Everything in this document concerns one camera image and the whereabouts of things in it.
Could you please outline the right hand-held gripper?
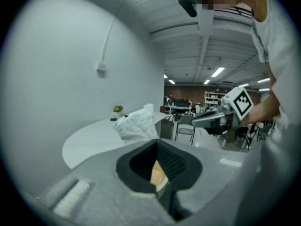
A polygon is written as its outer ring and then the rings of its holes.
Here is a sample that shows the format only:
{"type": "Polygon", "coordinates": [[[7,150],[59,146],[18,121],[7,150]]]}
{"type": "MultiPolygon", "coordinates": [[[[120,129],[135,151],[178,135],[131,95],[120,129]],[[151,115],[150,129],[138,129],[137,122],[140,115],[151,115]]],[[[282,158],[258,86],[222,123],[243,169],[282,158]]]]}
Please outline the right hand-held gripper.
{"type": "Polygon", "coordinates": [[[209,110],[191,120],[196,128],[217,128],[227,124],[239,128],[241,121],[253,108],[254,104],[244,87],[234,87],[221,98],[218,110],[209,110]]]}

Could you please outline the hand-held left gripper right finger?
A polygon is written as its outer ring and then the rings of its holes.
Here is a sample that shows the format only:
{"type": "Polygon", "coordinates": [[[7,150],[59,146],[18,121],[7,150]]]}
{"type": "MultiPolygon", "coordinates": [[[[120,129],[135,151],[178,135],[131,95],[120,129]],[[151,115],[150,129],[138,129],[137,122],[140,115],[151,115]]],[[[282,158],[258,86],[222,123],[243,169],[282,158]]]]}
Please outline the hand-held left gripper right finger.
{"type": "Polygon", "coordinates": [[[157,140],[157,159],[170,192],[167,209],[157,208],[157,221],[236,221],[245,191],[247,154],[157,140]]]}

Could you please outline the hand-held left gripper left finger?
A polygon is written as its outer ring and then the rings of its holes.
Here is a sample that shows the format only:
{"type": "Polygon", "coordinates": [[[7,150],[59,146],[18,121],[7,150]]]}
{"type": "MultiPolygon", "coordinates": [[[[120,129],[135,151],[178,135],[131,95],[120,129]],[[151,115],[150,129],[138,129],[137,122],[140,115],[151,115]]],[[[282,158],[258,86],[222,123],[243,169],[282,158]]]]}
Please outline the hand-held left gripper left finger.
{"type": "Polygon", "coordinates": [[[173,217],[149,179],[134,173],[130,159],[156,141],[98,153],[77,165],[38,202],[58,226],[167,226],[173,217]]]}

